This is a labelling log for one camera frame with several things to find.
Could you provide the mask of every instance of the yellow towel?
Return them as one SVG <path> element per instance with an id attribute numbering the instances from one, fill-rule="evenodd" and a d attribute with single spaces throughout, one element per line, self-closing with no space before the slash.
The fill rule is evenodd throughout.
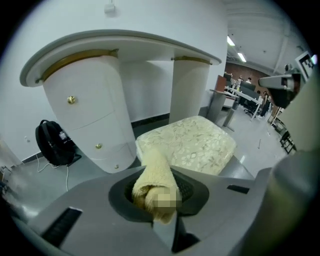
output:
<path id="1" fill-rule="evenodd" d="M 133 203 L 152 214 L 155 221 L 170 222 L 181 196 L 166 157 L 153 148 L 143 155 L 146 166 L 132 189 Z"/>

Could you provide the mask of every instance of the black slot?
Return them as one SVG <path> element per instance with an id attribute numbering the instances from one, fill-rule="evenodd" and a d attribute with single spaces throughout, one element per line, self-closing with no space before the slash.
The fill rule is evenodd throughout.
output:
<path id="1" fill-rule="evenodd" d="M 176 219 L 175 234 L 171 251 L 176 254 L 200 242 L 194 234 L 187 233 L 180 216 Z"/>
<path id="2" fill-rule="evenodd" d="M 250 188 L 244 186 L 237 186 L 237 185 L 229 185 L 226 187 L 228 190 L 233 190 L 242 194 L 248 194 Z"/>
<path id="3" fill-rule="evenodd" d="M 66 209 L 44 232 L 42 238 L 53 246 L 59 247 L 81 214 L 80 210 Z"/>

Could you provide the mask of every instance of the black vent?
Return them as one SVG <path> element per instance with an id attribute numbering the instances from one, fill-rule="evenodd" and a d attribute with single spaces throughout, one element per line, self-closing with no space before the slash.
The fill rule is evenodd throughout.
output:
<path id="1" fill-rule="evenodd" d="M 226 187 L 228 190 L 233 190 L 239 193 L 243 193 L 243 194 L 247 194 L 250 190 L 250 188 L 248 187 L 244 187 L 244 186 L 237 186 L 237 185 L 229 185 Z"/>
<path id="2" fill-rule="evenodd" d="M 53 246 L 59 247 L 81 214 L 80 210 L 66 209 L 42 235 L 42 238 Z"/>
<path id="3" fill-rule="evenodd" d="M 178 175 L 173 174 L 175 182 L 181 194 L 182 203 L 188 200 L 194 193 L 194 187 L 186 180 L 180 178 Z"/>

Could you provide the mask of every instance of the mattress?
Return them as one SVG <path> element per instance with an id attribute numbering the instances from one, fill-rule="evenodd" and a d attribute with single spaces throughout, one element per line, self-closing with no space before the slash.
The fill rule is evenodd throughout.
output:
<path id="1" fill-rule="evenodd" d="M 141 161 L 152 147 L 159 148 L 172 166 L 218 175 L 236 149 L 234 139 L 202 116 L 188 117 L 148 131 L 136 141 Z"/>

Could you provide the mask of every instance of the white wall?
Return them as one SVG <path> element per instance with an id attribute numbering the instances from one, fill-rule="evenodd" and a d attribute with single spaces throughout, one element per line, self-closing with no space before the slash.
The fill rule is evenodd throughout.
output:
<path id="1" fill-rule="evenodd" d="M 39 122 L 56 119 L 42 87 L 25 88 L 20 85 L 20 71 L 34 53 L 58 38 L 99 29 L 157 34 L 197 47 L 223 60 L 218 67 L 211 67 L 207 88 L 214 88 L 217 75 L 223 74 L 228 22 L 221 0 L 114 0 L 116 13 L 110 16 L 104 14 L 106 3 L 108 0 L 46 0 L 29 15 L 11 40 L 0 65 L 0 132 L 20 160 L 39 151 L 34 135 Z M 136 63 L 132 65 L 122 68 L 128 72 L 123 80 L 131 120 L 167 113 L 170 109 L 172 63 L 138 64 L 141 68 L 157 69 L 163 78 L 159 77 L 158 71 L 153 73 L 155 78 L 150 74 L 138 78 L 132 75 L 137 70 Z M 130 76 L 137 77 L 131 87 L 128 83 Z M 146 88 L 152 80 L 158 84 Z M 148 109 L 140 106 L 139 94 L 145 95 L 141 89 L 152 95 L 147 99 Z M 128 97 L 132 92 L 136 100 Z M 208 96 L 204 97 L 203 104 L 207 102 Z M 30 143 L 25 142 L 25 136 L 31 140 Z"/>
<path id="2" fill-rule="evenodd" d="M 12 166 L 20 165 L 21 161 L 12 153 L 8 145 L 1 139 L 0 134 L 0 167 L 6 166 L 11 170 Z"/>

